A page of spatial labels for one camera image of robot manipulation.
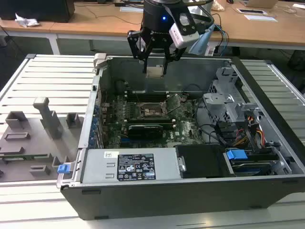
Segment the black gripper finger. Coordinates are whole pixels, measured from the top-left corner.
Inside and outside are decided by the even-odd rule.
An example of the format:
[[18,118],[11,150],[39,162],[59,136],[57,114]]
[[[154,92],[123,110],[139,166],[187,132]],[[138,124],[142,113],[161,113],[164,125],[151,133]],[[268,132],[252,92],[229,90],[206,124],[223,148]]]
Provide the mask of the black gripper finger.
[[[153,49],[153,37],[150,30],[128,31],[127,41],[134,59],[144,62],[143,73],[147,73],[147,60]],[[144,41],[144,50],[141,50],[141,40]]]
[[170,53],[170,45],[166,44],[164,47],[164,60],[163,60],[163,75],[166,75],[168,63],[173,61],[179,61],[182,55],[184,54],[186,48],[178,49],[176,48],[172,53]]

